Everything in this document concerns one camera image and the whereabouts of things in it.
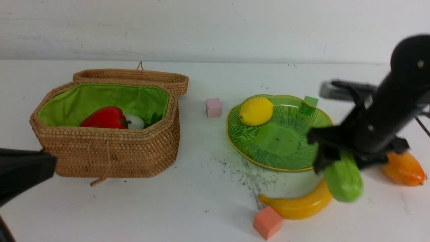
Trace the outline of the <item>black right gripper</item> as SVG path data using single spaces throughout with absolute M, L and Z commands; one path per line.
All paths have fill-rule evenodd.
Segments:
M 359 170 L 388 163 L 388 153 L 402 154 L 409 150 L 406 139 L 396 135 L 375 136 L 373 131 L 358 131 L 337 126 L 313 127 L 307 133 L 309 144 L 317 143 L 316 158 L 313 162 L 315 174 L 323 172 L 334 162 L 340 160 L 340 151 L 354 156 Z

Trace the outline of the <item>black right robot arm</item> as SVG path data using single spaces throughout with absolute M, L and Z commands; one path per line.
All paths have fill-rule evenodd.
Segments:
M 359 169 L 387 164 L 389 153 L 402 154 L 410 146 L 397 133 L 419 115 L 429 117 L 430 37 L 418 34 L 394 48 L 390 72 L 379 86 L 341 79 L 324 81 L 319 96 L 353 101 L 354 107 L 339 124 L 311 128 L 309 144 L 318 143 L 315 173 L 351 154 Z

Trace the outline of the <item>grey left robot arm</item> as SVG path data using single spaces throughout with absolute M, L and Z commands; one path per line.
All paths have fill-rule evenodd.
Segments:
M 44 149 L 0 149 L 0 206 L 52 178 L 58 158 Z

